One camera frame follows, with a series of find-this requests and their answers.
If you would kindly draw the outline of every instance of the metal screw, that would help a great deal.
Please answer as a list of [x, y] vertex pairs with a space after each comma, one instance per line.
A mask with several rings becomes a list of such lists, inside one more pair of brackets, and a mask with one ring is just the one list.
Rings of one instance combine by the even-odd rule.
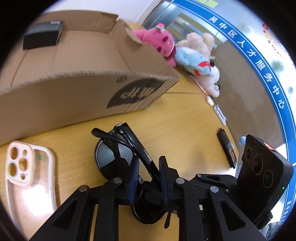
[[88, 189], [88, 186], [87, 186], [87, 185], [82, 185], [82, 186], [80, 186], [80, 187], [78, 188], [78, 190], [79, 190], [80, 192], [85, 192], [87, 189]]
[[184, 182], [185, 182], [185, 180], [183, 178], [176, 179], [176, 183], [178, 183], [178, 184], [183, 184]]
[[116, 184], [119, 184], [122, 182], [122, 179], [120, 177], [116, 177], [113, 179], [113, 182], [116, 183]]
[[211, 192], [214, 192], [214, 193], [219, 192], [219, 188], [217, 188], [216, 186], [211, 186], [210, 190]]

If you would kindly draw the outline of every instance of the pink plush toy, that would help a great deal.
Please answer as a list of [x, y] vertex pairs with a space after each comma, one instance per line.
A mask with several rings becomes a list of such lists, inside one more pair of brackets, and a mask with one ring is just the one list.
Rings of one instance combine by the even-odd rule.
[[149, 30], [135, 30], [134, 35], [142, 42], [152, 45], [173, 67], [176, 66], [176, 47], [174, 37], [164, 28], [164, 24], [159, 23], [155, 28]]

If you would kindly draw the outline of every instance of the black box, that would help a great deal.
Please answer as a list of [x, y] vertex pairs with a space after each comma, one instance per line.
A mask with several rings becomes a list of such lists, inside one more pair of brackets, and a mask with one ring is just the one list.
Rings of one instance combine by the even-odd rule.
[[24, 34], [23, 50], [57, 45], [64, 23], [51, 21], [35, 24]]

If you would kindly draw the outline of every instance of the yellow wooden tabletop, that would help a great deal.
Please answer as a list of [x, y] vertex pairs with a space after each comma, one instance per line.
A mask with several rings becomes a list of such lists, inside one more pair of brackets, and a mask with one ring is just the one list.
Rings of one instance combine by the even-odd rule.
[[[54, 153], [58, 206], [80, 185], [95, 187], [106, 182], [94, 162], [98, 138], [91, 135], [91, 130], [98, 127], [110, 131], [121, 122], [128, 123], [157, 166], [159, 157], [166, 156], [168, 165], [177, 169], [180, 177], [191, 179], [196, 173], [235, 174], [216, 136], [217, 130], [224, 128], [238, 157], [228, 127], [222, 125], [189, 75], [179, 71], [181, 81], [148, 109], [85, 121], [20, 140], [48, 147]], [[0, 195], [6, 208], [7, 147], [8, 144], [0, 146]], [[140, 175], [149, 180], [143, 165]], [[119, 240], [178, 240], [176, 215], [172, 215], [170, 227], [164, 229], [165, 217], [156, 224], [144, 225], [133, 217], [128, 206], [120, 206], [119, 210]]]

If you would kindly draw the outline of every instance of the blue stripe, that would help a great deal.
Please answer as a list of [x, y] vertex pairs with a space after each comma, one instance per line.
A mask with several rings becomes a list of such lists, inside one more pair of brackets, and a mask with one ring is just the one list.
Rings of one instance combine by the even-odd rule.
[[[258, 49], [249, 41], [249, 39], [241, 33], [237, 28], [232, 26], [229, 22], [223, 19], [221, 16], [203, 7], [199, 3], [192, 2], [190, 0], [174, 0], [172, 3], [179, 6], [192, 14], [202, 18], [207, 23], [216, 28], [222, 33], [235, 48], [245, 57], [250, 66], [257, 73], [263, 86], [265, 87], [274, 109], [277, 113], [279, 123], [282, 129], [283, 139], [286, 143], [287, 158], [291, 163], [296, 162], [296, 132], [295, 122], [292, 115], [292, 110], [288, 99], [283, 91], [283, 88], [278, 80], [278, 77], [274, 73], [273, 69], [258, 51]], [[267, 81], [268, 75], [272, 77], [271, 81]], [[284, 222], [292, 209], [292, 203], [295, 197], [296, 191], [296, 166], [294, 167], [294, 175], [287, 187], [287, 195], [284, 205], [284, 210], [281, 216], [281, 223]]]

